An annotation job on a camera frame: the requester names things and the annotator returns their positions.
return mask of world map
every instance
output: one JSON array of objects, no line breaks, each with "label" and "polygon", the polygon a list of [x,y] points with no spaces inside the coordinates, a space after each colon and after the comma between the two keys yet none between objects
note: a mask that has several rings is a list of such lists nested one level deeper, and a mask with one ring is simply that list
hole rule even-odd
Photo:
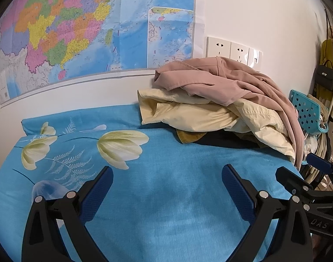
[{"label": "world map", "polygon": [[60,81],[191,58],[195,0],[13,0],[0,103]]}]

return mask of beige jacket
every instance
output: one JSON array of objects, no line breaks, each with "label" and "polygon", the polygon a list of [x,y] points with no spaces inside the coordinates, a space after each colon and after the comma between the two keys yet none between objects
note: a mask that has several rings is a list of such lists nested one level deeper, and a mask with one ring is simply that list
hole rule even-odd
[{"label": "beige jacket", "polygon": [[142,124],[163,122],[189,132],[252,132],[260,142],[295,162],[287,129],[275,110],[243,98],[224,107],[206,98],[190,96],[182,89],[144,89],[138,90],[137,95]]}]

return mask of bag strap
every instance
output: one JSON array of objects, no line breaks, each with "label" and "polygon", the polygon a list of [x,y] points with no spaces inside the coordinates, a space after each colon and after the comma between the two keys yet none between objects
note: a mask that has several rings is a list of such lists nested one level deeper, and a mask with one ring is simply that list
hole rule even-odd
[{"label": "bag strap", "polygon": [[328,38],[329,29],[330,29],[330,33],[331,34],[333,33],[333,30],[332,30],[332,27],[331,27],[331,22],[330,22],[330,19],[329,19],[329,15],[328,15],[328,12],[327,12],[326,9],[325,9],[325,16],[326,16],[326,48],[325,48],[323,65],[325,66],[327,64],[327,62],[330,62],[331,66],[333,67],[333,63],[330,60],[326,59],[326,53],[328,51],[328,43],[329,43],[329,38]]}]

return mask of yellow garment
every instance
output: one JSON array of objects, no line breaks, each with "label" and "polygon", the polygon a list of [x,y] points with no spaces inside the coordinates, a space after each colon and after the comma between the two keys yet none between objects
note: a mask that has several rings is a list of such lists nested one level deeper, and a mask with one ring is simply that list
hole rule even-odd
[{"label": "yellow garment", "polygon": [[252,132],[260,142],[295,162],[287,129],[272,109],[243,98],[224,107],[199,96],[190,96],[182,89],[144,89],[137,95],[142,124],[163,122],[189,132],[220,129],[241,134]]},{"label": "yellow garment", "polygon": [[[326,52],[326,59],[330,60],[333,63],[333,40],[328,39],[327,42],[328,42],[328,51]],[[320,63],[319,63],[320,65],[322,65],[324,62],[325,51],[326,51],[326,40],[323,42],[321,46]],[[332,63],[327,62],[326,66],[328,68],[332,68],[333,67]],[[317,99],[324,98],[331,101],[332,97],[333,93],[331,91],[317,84]]]},{"label": "yellow garment", "polygon": [[176,132],[182,144],[194,143],[207,133],[207,132],[188,132],[178,129],[176,129]]}]

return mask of electrical outlet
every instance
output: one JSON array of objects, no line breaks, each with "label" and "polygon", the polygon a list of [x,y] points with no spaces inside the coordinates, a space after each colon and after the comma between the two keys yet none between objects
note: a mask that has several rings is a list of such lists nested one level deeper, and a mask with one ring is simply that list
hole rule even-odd
[{"label": "electrical outlet", "polygon": [[249,47],[234,42],[231,43],[230,59],[247,65],[248,58]]},{"label": "electrical outlet", "polygon": [[207,38],[207,57],[230,57],[231,42],[219,38],[208,36]]},{"label": "electrical outlet", "polygon": [[261,71],[263,53],[256,49],[249,49],[248,66],[256,71]]}]

